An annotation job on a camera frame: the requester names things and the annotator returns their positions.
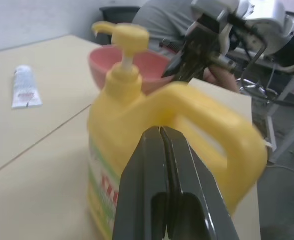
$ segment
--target floor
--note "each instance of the floor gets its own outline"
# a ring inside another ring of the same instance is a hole
[[[268,81],[270,73],[265,69],[254,69],[247,79],[259,78],[262,84]],[[272,89],[281,91],[289,77],[275,75]],[[253,100],[253,122],[265,136],[264,114],[267,106]],[[294,108],[280,107],[273,117],[277,144],[294,127]],[[262,240],[294,240],[294,156],[287,151],[277,164],[268,166],[258,181],[259,214]]]

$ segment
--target bottle handle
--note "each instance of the bottle handle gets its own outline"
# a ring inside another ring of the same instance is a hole
[[[195,88],[174,83],[156,95],[162,95],[165,109],[191,121],[224,149],[225,156],[199,135],[201,146],[191,145],[196,152],[202,153],[199,157],[203,157],[215,176],[232,213],[267,163],[267,151],[260,133],[249,121]]]

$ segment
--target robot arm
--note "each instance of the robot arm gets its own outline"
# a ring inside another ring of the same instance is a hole
[[[264,56],[271,57],[283,72],[294,74],[294,18],[286,15],[279,0],[193,0],[191,10],[195,22],[164,76],[175,74],[176,81],[188,82],[202,77],[203,69],[211,64],[232,71],[236,64],[225,57],[230,49],[231,30],[247,50],[258,52],[262,41],[238,28],[230,17],[239,19],[246,29],[263,39]]]

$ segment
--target table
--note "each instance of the table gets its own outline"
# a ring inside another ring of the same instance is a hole
[[[0,240],[101,239],[86,204],[86,121],[99,92],[87,56],[97,47],[66,36],[0,52]],[[42,107],[11,110],[19,64],[34,69]],[[196,87],[250,114],[248,98],[200,81]],[[260,239],[256,187],[233,220],[241,240]]]

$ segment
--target gray shirt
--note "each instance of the gray shirt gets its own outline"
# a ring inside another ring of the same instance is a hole
[[[183,42],[183,37],[194,22],[191,17],[192,0],[149,0],[137,13],[134,24],[145,27],[150,33],[149,49],[171,57],[159,48],[159,42],[168,39]]]

